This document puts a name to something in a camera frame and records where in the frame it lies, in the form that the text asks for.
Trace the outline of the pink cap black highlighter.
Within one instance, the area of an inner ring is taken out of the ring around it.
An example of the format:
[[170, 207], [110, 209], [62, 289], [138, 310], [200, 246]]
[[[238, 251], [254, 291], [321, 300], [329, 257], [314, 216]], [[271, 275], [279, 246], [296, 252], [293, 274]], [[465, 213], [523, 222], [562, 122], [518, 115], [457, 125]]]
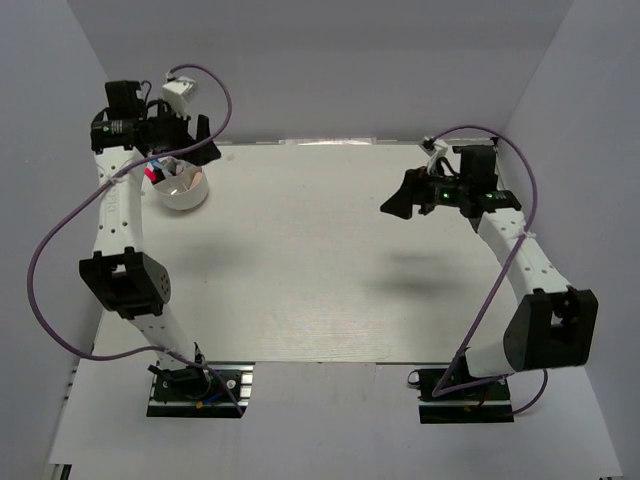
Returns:
[[165, 176], [161, 169], [146, 168], [144, 170], [144, 174], [149, 179], [152, 185], [156, 185], [165, 179]]

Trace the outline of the pink white eraser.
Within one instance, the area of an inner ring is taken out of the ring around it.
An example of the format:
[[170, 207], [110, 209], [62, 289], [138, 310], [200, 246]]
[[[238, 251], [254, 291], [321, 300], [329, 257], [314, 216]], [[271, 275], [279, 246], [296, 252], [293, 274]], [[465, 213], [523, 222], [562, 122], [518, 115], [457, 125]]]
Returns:
[[192, 178], [190, 188], [195, 189], [199, 185], [199, 183], [202, 181], [203, 176], [204, 176], [204, 172], [202, 170], [197, 171]]

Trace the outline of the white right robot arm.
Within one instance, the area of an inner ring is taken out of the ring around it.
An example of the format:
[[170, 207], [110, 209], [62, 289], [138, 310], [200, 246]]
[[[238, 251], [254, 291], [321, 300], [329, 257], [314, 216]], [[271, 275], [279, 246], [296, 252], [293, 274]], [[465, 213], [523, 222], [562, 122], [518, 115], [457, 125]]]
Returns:
[[496, 149], [489, 144], [451, 146], [427, 139], [426, 165], [405, 172], [381, 212], [409, 220], [435, 208], [459, 210], [501, 265], [499, 278], [518, 307], [505, 331], [484, 347], [466, 344], [436, 388], [472, 399], [488, 381], [511, 374], [584, 365], [590, 354], [598, 300], [575, 288], [554, 267], [528, 229], [522, 206], [498, 186]]

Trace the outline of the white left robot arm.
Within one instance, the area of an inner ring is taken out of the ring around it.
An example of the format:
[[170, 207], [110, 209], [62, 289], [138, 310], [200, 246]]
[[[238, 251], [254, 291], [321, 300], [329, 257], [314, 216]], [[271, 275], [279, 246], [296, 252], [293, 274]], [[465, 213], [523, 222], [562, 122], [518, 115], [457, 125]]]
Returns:
[[102, 190], [93, 253], [80, 261], [79, 271], [104, 309], [129, 321], [155, 348], [160, 370], [180, 370], [177, 387], [199, 399], [209, 392], [212, 377], [190, 364], [202, 364], [202, 355], [168, 306], [167, 269], [145, 250], [142, 186], [149, 181], [173, 210], [193, 209], [209, 192], [203, 168], [221, 153], [209, 138], [208, 117], [198, 116], [196, 132], [189, 132], [194, 80], [169, 77], [153, 101], [145, 100], [141, 89], [138, 81], [106, 83], [108, 105], [91, 123]]

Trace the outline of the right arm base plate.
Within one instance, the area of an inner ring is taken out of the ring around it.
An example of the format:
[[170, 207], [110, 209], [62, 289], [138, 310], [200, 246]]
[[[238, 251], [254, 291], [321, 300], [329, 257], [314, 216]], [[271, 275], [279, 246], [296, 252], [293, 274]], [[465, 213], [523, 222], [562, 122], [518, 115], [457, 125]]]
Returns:
[[418, 411], [423, 425], [499, 424], [514, 421], [506, 380], [432, 395], [446, 371], [445, 365], [425, 365], [412, 370], [407, 384], [418, 392]]

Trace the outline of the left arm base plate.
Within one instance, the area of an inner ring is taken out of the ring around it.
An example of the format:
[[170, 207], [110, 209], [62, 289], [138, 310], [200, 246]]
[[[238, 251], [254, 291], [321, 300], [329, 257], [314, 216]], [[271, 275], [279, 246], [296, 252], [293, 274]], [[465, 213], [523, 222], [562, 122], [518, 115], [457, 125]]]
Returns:
[[146, 416], [150, 418], [234, 418], [243, 416], [251, 396], [253, 364], [209, 364], [220, 375], [193, 367], [153, 374]]

